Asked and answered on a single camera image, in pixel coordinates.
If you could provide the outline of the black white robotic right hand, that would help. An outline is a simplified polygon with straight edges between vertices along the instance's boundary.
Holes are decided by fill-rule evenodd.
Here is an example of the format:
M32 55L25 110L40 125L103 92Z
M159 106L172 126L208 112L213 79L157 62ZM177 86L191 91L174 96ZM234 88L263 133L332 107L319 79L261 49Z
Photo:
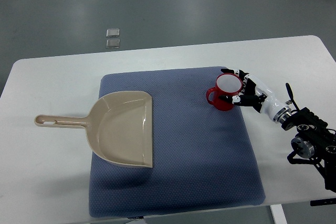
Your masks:
M283 121L292 115L291 108L277 99L275 93L255 75L235 69L221 69L222 73L231 73L243 83L238 95L220 95L219 98L237 106L249 106L258 113L266 114L275 123Z

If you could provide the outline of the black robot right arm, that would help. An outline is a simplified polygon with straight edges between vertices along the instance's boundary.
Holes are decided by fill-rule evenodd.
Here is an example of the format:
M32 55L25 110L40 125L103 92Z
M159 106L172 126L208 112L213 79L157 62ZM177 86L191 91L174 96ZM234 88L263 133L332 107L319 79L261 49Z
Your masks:
M323 177L325 189L335 192L335 130L308 108L297 106L289 83L286 83L286 89L288 102L295 109L285 107L276 116L276 121L285 131L297 130L291 140L293 151L287 160L290 164L313 165Z

